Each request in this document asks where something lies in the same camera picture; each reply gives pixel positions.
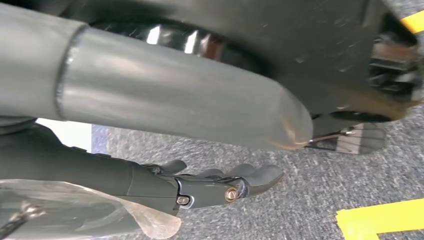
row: gray carpet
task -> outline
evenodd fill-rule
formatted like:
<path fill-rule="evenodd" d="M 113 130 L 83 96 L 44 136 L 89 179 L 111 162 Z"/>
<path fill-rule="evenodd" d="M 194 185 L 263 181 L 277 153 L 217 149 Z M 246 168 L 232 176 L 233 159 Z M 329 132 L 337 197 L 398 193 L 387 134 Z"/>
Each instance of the gray carpet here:
<path fill-rule="evenodd" d="M 391 2 L 402 17 L 424 9 L 423 0 Z M 412 109 L 406 119 L 386 125 L 384 150 L 360 156 L 314 149 L 268 152 L 116 128 L 96 132 L 107 136 L 103 151 L 139 163 L 181 159 L 190 173 L 241 163 L 283 169 L 282 181 L 263 195 L 182 210 L 174 240 L 342 240 L 336 211 L 424 198 L 423 123 L 424 106 Z M 423 240 L 424 231 L 380 238 Z"/>

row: bolt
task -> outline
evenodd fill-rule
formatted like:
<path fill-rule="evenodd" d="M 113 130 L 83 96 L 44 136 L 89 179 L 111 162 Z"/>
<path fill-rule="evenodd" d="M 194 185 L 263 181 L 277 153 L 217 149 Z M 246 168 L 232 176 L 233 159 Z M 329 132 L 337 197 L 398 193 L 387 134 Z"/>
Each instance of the bolt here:
<path fill-rule="evenodd" d="M 238 193 L 237 189 L 235 187 L 230 187 L 225 191 L 225 200 L 229 203 L 234 202 L 237 200 Z"/>
<path fill-rule="evenodd" d="M 190 203 L 190 198 L 188 196 L 179 196 L 176 198 L 176 203 L 179 205 L 187 205 Z"/>

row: metal pipe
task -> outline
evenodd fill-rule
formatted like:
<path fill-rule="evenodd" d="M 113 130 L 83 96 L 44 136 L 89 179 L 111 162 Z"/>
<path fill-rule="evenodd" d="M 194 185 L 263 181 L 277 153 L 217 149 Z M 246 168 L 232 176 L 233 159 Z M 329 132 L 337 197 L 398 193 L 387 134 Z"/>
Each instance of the metal pipe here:
<path fill-rule="evenodd" d="M 7 71 L 0 66 L 7 87 L 2 92 L 9 91 L 0 96 L 0 115 L 85 122 L 264 149 L 298 149 L 312 137 L 308 111 L 269 78 L 83 28 L 83 23 L 4 4 L 0 9 L 9 11 L 2 20 L 11 23 L 18 18 L 22 21 L 15 27 L 26 26 L 17 32 L 3 22 L 0 28 L 2 36 L 8 36 L 1 40 L 1 63 L 13 68 Z M 22 12 L 27 18 L 22 19 Z M 61 33 L 52 27 L 56 25 L 73 26 L 74 32 L 53 39 L 60 46 L 53 40 L 42 45 L 34 25 L 46 29 L 42 33 L 47 35 Z M 32 39 L 40 42 L 41 49 L 26 47 L 24 43 Z M 17 43 L 21 52 L 29 52 L 4 49 Z"/>

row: yellow tape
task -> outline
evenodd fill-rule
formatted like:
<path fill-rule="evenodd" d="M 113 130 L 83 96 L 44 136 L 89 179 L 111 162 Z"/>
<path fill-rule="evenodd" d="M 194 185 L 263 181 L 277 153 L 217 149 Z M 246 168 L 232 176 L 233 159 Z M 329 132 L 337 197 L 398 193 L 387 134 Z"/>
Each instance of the yellow tape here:
<path fill-rule="evenodd" d="M 424 31 L 424 10 L 400 20 L 413 34 Z"/>
<path fill-rule="evenodd" d="M 379 240 L 377 234 L 424 229 L 424 198 L 337 212 L 345 240 Z"/>

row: clear plastic cover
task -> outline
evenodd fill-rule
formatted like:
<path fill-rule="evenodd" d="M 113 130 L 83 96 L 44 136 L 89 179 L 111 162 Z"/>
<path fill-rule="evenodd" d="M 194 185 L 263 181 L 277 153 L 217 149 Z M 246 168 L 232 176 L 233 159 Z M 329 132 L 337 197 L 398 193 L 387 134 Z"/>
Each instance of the clear plastic cover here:
<path fill-rule="evenodd" d="M 0 225 L 24 202 L 46 213 L 24 224 L 9 240 L 82 240 L 138 233 L 162 240 L 181 226 L 178 217 L 87 187 L 24 179 L 0 180 Z"/>

